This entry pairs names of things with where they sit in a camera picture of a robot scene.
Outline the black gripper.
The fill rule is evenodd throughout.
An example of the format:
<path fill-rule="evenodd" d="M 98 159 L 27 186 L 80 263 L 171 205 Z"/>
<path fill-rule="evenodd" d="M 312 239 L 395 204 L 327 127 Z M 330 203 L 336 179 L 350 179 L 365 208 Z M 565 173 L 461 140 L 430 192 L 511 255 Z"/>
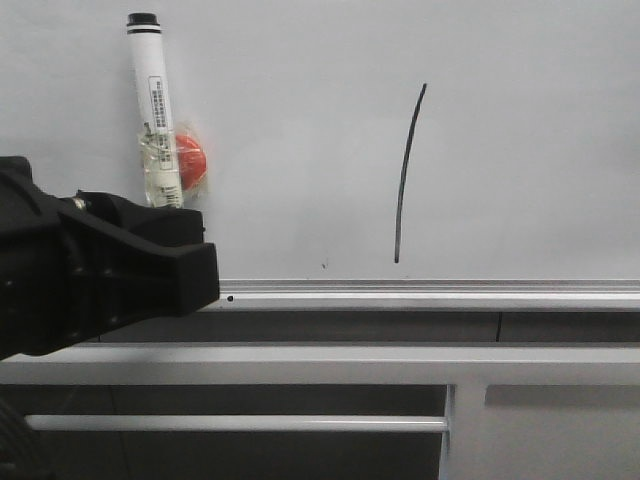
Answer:
<path fill-rule="evenodd" d="M 22 156 L 1 159 L 1 356 L 45 355 L 220 297 L 202 214 L 105 192 L 43 192 Z"/>

